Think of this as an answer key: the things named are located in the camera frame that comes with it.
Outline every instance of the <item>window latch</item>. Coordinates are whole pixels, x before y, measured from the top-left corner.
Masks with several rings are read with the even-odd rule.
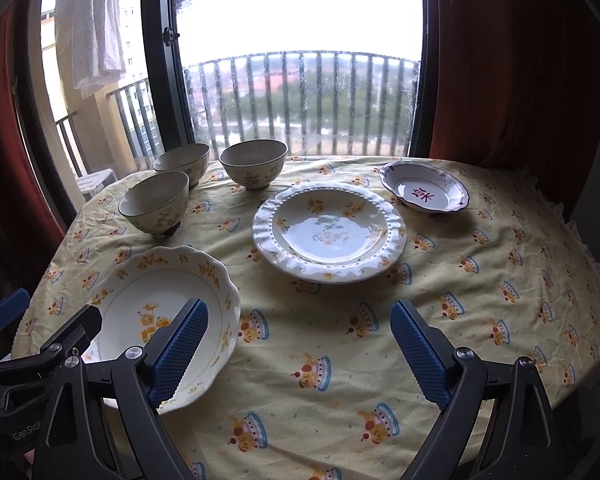
[[[177,32],[174,32],[171,27],[165,27],[164,32],[162,33],[162,40],[166,46],[171,46],[173,44],[173,40],[175,38],[179,38],[180,35]]]

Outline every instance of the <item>yellow tablecloth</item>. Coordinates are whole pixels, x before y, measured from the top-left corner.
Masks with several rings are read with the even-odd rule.
[[[433,161],[464,183],[469,207],[430,216],[398,203],[407,248],[371,280],[307,283],[258,253],[251,219],[263,200],[299,182],[337,180],[395,203],[377,176],[388,161],[293,156],[260,191],[231,182],[213,162],[190,192],[182,227],[162,240],[117,212],[123,193],[152,172],[107,187],[82,208],[58,249],[13,355],[36,352],[120,261],[160,244],[190,244],[227,266],[245,326],[260,329],[260,338],[244,331],[200,400],[164,416],[198,478],[399,478],[438,416],[390,332],[389,307],[401,298],[485,360],[532,357],[555,405],[600,356],[600,280],[562,222],[511,174]],[[330,377],[307,377],[306,364],[329,369]],[[119,435],[120,420],[109,415]],[[477,452],[488,416],[487,407],[480,410],[466,457]],[[253,428],[253,438],[234,439],[235,426]]]

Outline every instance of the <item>white plate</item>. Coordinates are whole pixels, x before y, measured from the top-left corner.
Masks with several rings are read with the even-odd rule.
[[[380,170],[380,182],[405,205],[419,211],[451,213],[469,205],[469,192],[462,182],[422,162],[386,164]]]
[[[240,297],[218,260],[189,246],[156,247],[119,264],[94,286],[91,304],[102,313],[102,330],[82,355],[85,362],[116,359],[144,346],[169,324],[189,298],[208,309],[208,327],[176,393],[158,408],[167,413],[202,396],[234,351],[240,328]],[[113,399],[105,403],[117,407]]]
[[[270,263],[293,276],[350,283],[393,264],[404,250],[406,229],[394,207],[368,189],[307,182],[260,206],[253,240]]]

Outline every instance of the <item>sky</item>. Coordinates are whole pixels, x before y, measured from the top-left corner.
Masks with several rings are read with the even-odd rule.
[[[420,60],[422,0],[192,0],[178,17],[182,65],[277,50]]]

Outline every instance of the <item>textured blue pad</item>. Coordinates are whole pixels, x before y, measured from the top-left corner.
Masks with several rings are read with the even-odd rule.
[[[0,302],[0,332],[29,307],[29,293],[19,288]]]
[[[155,362],[151,389],[146,396],[152,407],[157,408],[161,402],[173,397],[202,336],[205,335],[208,321],[206,304],[198,300]]]
[[[451,402],[446,385],[446,369],[400,301],[391,307],[390,324],[391,332],[425,398],[444,410]]]

